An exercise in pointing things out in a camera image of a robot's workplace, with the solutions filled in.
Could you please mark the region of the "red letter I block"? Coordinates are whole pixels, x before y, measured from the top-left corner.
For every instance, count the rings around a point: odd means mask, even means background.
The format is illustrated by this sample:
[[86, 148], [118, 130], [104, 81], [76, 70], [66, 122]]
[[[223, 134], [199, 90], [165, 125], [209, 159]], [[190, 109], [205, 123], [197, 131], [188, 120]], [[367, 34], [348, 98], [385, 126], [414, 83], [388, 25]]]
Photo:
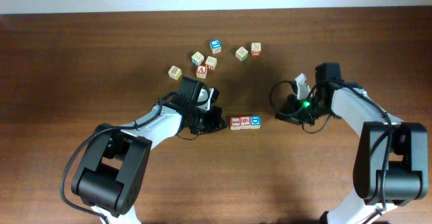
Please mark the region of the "red letter I block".
[[241, 120], [239, 117], [231, 117], [230, 118], [230, 129], [231, 130], [240, 130], [241, 129]]

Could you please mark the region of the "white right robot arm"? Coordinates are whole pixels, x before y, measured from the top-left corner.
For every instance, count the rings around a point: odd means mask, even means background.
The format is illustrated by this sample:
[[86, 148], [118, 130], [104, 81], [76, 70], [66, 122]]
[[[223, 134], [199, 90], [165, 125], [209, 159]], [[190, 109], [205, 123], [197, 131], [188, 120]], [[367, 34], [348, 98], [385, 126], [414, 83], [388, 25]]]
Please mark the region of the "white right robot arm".
[[315, 68], [315, 85], [300, 74], [275, 118], [305, 126], [324, 116], [343, 119], [358, 135], [353, 190], [319, 219], [325, 224], [373, 223], [428, 192], [427, 129], [405, 122], [372, 100], [356, 82], [342, 79], [338, 63]]

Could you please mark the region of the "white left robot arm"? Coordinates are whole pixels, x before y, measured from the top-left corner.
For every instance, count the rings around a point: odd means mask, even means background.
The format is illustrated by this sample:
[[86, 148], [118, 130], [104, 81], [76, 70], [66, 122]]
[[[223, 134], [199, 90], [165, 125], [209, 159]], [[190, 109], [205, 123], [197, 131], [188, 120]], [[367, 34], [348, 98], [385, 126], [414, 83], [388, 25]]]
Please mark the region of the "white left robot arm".
[[[139, 223], [134, 203], [139, 195], [151, 150], [188, 128], [195, 138], [227, 127], [215, 106], [216, 88], [183, 78], [175, 92], [159, 99], [145, 116], [124, 125], [98, 125], [76, 149], [62, 174], [60, 194], [70, 207], [97, 216], [102, 223]], [[65, 197], [65, 177], [82, 160], [71, 184], [84, 206]]]

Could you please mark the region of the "red number 9 block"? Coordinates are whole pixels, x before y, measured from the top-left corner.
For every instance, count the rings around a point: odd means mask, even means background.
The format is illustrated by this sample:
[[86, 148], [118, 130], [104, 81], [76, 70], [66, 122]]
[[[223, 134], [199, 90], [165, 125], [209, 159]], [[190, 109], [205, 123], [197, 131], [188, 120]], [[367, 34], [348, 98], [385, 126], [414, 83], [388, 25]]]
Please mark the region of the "red number 9 block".
[[240, 127], [242, 129], [250, 129], [251, 127], [251, 116], [240, 117]]

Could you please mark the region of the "blue letter D block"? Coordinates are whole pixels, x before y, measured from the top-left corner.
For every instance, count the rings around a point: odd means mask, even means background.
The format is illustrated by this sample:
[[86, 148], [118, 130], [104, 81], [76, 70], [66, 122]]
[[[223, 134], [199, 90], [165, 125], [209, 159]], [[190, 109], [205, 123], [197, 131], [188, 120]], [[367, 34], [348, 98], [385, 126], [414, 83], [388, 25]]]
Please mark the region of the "blue letter D block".
[[262, 125], [261, 123], [261, 117], [258, 115], [254, 115], [250, 117], [250, 128], [251, 129], [258, 129]]

